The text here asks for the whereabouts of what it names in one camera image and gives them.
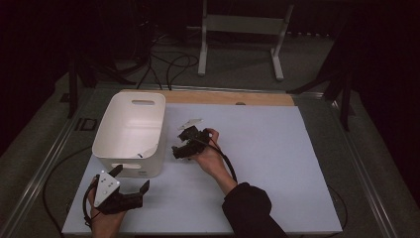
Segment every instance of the metal frame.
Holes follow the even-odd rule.
[[[278,36],[275,48],[271,49],[271,60],[274,67],[275,79],[279,81],[284,80],[278,55],[284,41],[293,7],[294,5],[288,5],[283,19],[222,16],[207,14],[207,0],[203,0],[201,50],[198,64],[198,75],[204,76],[206,74],[208,50],[207,31],[255,33]]]

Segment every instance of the hand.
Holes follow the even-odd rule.
[[[219,139],[219,132],[214,129],[207,128],[211,135],[210,146],[220,148],[217,145]],[[229,193],[238,184],[232,179],[223,163],[222,155],[211,147],[206,147],[200,154],[192,156],[190,159],[196,161],[201,169],[209,174],[219,184],[220,188],[226,194]]]
[[[92,189],[90,190],[87,197],[91,207],[90,217],[92,219],[92,237],[117,237],[118,231],[120,230],[121,222],[123,221],[127,211],[122,211],[117,214],[108,215],[101,213],[98,209],[96,209],[93,206],[93,202],[95,200],[95,193],[96,189]]]

